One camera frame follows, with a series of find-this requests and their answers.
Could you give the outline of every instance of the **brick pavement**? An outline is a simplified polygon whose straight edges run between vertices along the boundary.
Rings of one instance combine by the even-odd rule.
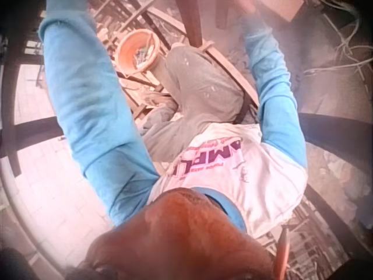
[[[15,123],[54,116],[46,90],[36,87],[37,65],[22,65]],[[33,237],[61,266],[79,264],[100,234],[112,228],[105,209],[71,158],[66,140],[20,150],[22,174],[11,199]]]

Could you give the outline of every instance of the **blue long sleeve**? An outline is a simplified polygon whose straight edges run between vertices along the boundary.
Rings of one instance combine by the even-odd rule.
[[[86,0],[47,0],[45,74],[72,156],[120,225],[146,205],[159,175],[86,8]]]
[[[262,142],[275,147],[307,168],[305,139],[297,102],[290,89],[290,74],[279,44],[259,16],[243,20],[246,51],[259,95]]]

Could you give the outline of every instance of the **orange bucket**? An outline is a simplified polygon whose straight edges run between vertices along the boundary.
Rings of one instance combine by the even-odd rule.
[[[136,65],[136,55],[147,48],[144,60]],[[155,62],[160,51],[158,36],[149,29],[136,29],[128,33],[120,42],[115,54],[115,62],[125,76],[132,76],[149,69]]]

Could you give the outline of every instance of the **gray pants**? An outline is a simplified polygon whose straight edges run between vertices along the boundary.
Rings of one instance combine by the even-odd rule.
[[[172,162],[209,124],[232,123],[241,111],[242,90],[197,48],[175,47],[151,71],[183,115],[170,122],[171,102],[147,116],[140,133],[154,162]]]

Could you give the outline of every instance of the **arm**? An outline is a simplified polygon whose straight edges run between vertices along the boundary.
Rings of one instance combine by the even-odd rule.
[[[158,179],[86,0],[47,0],[45,74],[73,158],[115,225],[146,205]]]
[[[236,0],[242,9],[246,51],[259,96],[262,142],[283,152],[307,168],[305,139],[299,125],[297,102],[290,90],[290,74],[284,55],[250,1]]]

